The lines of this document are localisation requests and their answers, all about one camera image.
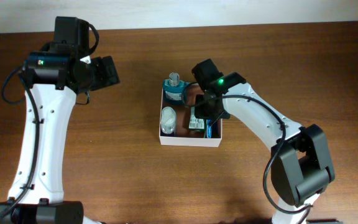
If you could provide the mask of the blue toothbrush with clear cap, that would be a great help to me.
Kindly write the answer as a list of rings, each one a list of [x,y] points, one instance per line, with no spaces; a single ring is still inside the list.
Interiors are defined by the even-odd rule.
[[[204,137],[208,139],[215,138],[217,131],[218,131],[217,122],[212,123],[210,119],[207,119],[205,124]]]

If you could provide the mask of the teal mouthwash bottle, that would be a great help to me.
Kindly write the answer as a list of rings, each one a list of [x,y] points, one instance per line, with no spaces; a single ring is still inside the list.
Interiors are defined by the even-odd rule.
[[[172,72],[168,79],[163,81],[163,99],[164,102],[171,105],[183,104],[183,90],[189,85],[180,79],[178,73]]]

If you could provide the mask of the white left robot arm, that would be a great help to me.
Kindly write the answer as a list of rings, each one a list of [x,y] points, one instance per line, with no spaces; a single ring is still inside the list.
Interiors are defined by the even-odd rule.
[[[110,56],[93,57],[98,31],[77,17],[57,17],[53,40],[31,52],[12,74],[25,93],[21,156],[0,223],[90,223],[79,201],[64,200],[63,156],[77,96],[119,83]]]

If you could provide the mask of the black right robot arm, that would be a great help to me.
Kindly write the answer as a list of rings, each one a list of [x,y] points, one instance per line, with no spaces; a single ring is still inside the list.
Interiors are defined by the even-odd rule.
[[[335,180],[324,131],[292,121],[263,100],[240,74],[224,75],[211,59],[192,69],[202,90],[193,108],[215,123],[235,116],[268,148],[262,187],[276,209],[272,223],[306,223],[314,202]]]

